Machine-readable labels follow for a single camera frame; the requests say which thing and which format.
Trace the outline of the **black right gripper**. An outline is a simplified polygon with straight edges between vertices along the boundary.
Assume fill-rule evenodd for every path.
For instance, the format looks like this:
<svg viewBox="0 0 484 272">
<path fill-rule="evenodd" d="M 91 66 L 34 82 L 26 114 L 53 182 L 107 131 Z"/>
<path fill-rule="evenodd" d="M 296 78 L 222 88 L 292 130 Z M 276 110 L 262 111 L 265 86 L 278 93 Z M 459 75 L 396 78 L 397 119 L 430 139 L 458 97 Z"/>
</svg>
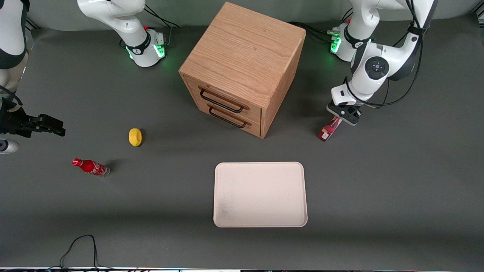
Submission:
<svg viewBox="0 0 484 272">
<path fill-rule="evenodd" d="M 63 122 L 52 116 L 29 116 L 29 120 L 23 124 L 23 129 L 21 129 L 24 117 L 26 117 L 26 113 L 22 107 L 12 113 L 7 112 L 7 109 L 2 107 L 0 111 L 0 134 L 13 134 L 31 138 L 32 131 L 36 131 L 52 133 L 60 137 L 65 136 L 66 130 L 63 128 Z"/>
</svg>

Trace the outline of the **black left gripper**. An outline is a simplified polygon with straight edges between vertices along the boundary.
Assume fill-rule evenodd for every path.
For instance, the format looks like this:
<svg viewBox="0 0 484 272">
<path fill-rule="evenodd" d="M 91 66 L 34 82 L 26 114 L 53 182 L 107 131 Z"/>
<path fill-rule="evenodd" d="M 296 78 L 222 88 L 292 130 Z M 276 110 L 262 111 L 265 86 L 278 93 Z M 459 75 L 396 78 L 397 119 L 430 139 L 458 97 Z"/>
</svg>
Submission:
<svg viewBox="0 0 484 272">
<path fill-rule="evenodd" d="M 337 105 L 336 103 L 333 103 L 332 106 L 337 114 L 361 114 L 361 105 Z"/>
</svg>

